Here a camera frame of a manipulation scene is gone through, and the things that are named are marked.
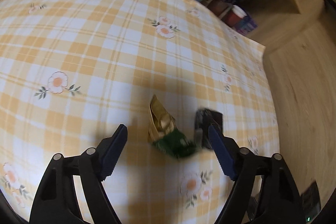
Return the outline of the green and gold wrapper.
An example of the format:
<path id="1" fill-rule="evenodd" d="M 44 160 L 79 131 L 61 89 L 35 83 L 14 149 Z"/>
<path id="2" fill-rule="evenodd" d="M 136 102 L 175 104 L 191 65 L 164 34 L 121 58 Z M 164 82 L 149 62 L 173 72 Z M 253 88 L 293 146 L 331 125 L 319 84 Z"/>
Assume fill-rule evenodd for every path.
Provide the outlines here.
<path id="1" fill-rule="evenodd" d="M 154 94 L 149 104 L 148 142 L 174 159 L 191 157 L 200 151 L 194 141 L 181 132 L 175 118 Z"/>

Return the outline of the red paper cup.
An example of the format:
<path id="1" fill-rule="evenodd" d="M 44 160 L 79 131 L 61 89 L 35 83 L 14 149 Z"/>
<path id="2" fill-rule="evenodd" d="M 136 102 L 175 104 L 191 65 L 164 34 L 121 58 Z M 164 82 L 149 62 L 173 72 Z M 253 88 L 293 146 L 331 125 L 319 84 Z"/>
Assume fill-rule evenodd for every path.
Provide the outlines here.
<path id="1" fill-rule="evenodd" d="M 233 27 L 247 16 L 247 13 L 237 5 L 233 5 L 230 11 L 224 17 L 224 23 L 229 27 Z"/>

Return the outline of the yellow plaid floral tablecloth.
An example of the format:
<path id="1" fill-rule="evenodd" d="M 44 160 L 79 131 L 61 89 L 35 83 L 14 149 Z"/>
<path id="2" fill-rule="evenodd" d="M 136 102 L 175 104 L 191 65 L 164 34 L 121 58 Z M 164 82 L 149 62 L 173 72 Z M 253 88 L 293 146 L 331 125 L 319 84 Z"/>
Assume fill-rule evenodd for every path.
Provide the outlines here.
<path id="1" fill-rule="evenodd" d="M 279 151 L 264 47 L 193 0 L 1 0 L 1 191 L 24 219 L 52 156 L 124 124 L 103 185 L 123 223 L 213 223 L 232 188 L 215 154 L 177 160 L 148 141 L 157 96 L 193 137 L 203 107 L 262 156 Z"/>

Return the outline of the small blue box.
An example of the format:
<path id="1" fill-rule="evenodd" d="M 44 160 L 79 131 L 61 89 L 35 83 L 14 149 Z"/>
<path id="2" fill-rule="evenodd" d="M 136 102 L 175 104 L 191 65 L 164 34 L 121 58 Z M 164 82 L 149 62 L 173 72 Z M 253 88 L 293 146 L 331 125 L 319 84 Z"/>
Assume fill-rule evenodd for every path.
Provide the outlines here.
<path id="1" fill-rule="evenodd" d="M 247 14 L 242 20 L 234 25 L 233 29 L 241 35 L 246 36 L 257 27 L 258 25 L 254 21 L 252 16 L 250 14 Z"/>

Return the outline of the black cigarette pack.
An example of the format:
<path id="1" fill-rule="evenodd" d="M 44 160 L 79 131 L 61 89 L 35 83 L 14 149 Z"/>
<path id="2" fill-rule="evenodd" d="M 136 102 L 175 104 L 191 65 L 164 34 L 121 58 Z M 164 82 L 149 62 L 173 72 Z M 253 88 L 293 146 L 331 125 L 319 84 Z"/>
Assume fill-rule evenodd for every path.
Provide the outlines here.
<path id="1" fill-rule="evenodd" d="M 223 132 L 223 114 L 207 108 L 198 109 L 194 122 L 194 142 L 197 147 L 212 150 L 209 127 L 213 125 Z"/>

